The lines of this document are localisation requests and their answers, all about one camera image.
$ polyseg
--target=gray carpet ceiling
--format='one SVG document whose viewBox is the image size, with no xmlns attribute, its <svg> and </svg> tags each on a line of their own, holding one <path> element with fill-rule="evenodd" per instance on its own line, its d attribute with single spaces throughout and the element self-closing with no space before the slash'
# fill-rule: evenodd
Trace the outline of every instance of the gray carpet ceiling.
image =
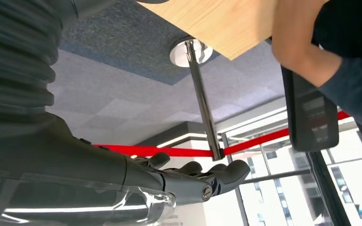
<svg viewBox="0 0 362 226">
<path fill-rule="evenodd" d="M 186 34 L 121 2 L 66 32 L 53 66 L 57 79 L 48 86 L 56 99 L 47 110 L 93 143 L 133 145 L 180 122 L 201 121 L 189 71 L 168 59 L 169 47 Z M 201 70 L 215 121 L 283 95 L 267 43 L 233 61 L 216 54 Z"/>
</svg>

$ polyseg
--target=robotic arm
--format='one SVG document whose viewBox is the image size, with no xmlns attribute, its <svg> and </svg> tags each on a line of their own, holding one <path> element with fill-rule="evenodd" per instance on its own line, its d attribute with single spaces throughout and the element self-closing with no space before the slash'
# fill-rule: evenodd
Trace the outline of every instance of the robotic arm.
<svg viewBox="0 0 362 226">
<path fill-rule="evenodd" d="M 148 3 L 162 1 L 165 0 L 145 0 Z M 91 202 L 97 205 L 93 196 L 87 199 L 86 193 L 78 192 L 74 187 L 94 188 L 93 195 L 100 199 L 104 197 L 103 202 L 110 198 L 102 196 L 97 188 L 100 185 L 117 185 L 117 191 L 123 192 L 128 200 L 133 200 L 134 196 L 130 194 L 135 193 L 127 193 L 124 188 L 140 188 L 139 194 L 155 194 L 144 196 L 143 203 L 148 197 L 166 194 L 178 205 L 184 205 L 205 202 L 212 196 L 231 191 L 250 172 L 243 161 L 234 161 L 229 166 L 218 164 L 206 173 L 201 172 L 202 168 L 196 162 L 180 169 L 160 170 L 158 168 L 169 161 L 166 154 L 150 159 L 131 159 L 94 147 L 74 138 L 61 118 L 45 112 L 45 106 L 53 104 L 53 95 L 46 86 L 55 79 L 50 66 L 58 59 L 62 29 L 113 2 L 0 0 L 0 225 L 10 225 L 1 222 L 16 222 L 14 218 L 21 217 L 43 219 L 36 215 L 35 210 L 52 214 L 55 210 L 67 212 L 74 209 L 60 205 L 77 206 L 77 210 L 85 210 L 79 207 Z M 57 184 L 66 184 L 67 187 L 53 186 Z M 36 201 L 44 195 L 52 198 Z M 78 217 L 74 225 L 111 225 L 107 222 L 113 220 L 118 223 L 132 216 L 126 217 L 124 212 L 105 215 L 103 223 L 91 220 L 93 224 L 83 224 L 80 221 L 82 217 Z M 67 222 L 66 225 L 73 225 L 69 221 L 61 219 L 61 222 Z M 41 225 L 30 220 L 27 222 L 27 226 Z"/>
</svg>

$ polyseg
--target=black shirt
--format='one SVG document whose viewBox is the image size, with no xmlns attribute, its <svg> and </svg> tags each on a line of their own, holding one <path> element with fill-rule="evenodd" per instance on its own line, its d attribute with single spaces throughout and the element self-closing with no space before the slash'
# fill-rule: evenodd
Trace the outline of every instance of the black shirt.
<svg viewBox="0 0 362 226">
<path fill-rule="evenodd" d="M 319 90 L 362 123 L 362 0 L 332 0 L 315 25 L 314 40 L 343 58 Z"/>
</svg>

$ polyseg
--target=wooden table top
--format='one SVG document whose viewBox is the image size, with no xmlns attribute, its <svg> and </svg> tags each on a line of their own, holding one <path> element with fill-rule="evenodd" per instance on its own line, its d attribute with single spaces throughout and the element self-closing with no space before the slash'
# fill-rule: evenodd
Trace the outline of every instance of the wooden table top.
<svg viewBox="0 0 362 226">
<path fill-rule="evenodd" d="M 233 60 L 271 36 L 276 0 L 140 3 Z"/>
</svg>

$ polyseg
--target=red barrier tape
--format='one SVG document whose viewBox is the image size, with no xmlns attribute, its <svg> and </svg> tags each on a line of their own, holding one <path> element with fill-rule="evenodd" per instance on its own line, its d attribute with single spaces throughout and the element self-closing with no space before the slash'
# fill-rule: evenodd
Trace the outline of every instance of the red barrier tape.
<svg viewBox="0 0 362 226">
<path fill-rule="evenodd" d="M 350 116 L 345 112 L 338 113 L 338 120 L 349 118 Z M 225 155 L 234 154 L 236 152 L 243 151 L 253 146 L 263 144 L 281 137 L 289 135 L 288 128 L 281 129 L 279 131 L 257 137 L 246 142 L 227 147 L 224 149 Z M 207 150 L 185 149 L 185 148 L 157 148 L 150 146 L 123 146 L 123 145 L 95 145 L 109 148 L 111 151 L 118 152 L 125 155 L 137 155 L 137 156 L 153 156 L 160 152 L 165 152 L 169 156 L 173 157 L 213 157 L 213 153 Z"/>
<path fill-rule="evenodd" d="M 212 157 L 213 153 L 208 150 L 196 150 L 174 147 L 150 147 L 150 146 L 123 146 L 123 145 L 95 145 L 109 148 L 111 151 L 125 155 L 153 156 L 160 152 L 165 152 L 173 157 Z"/>
</svg>

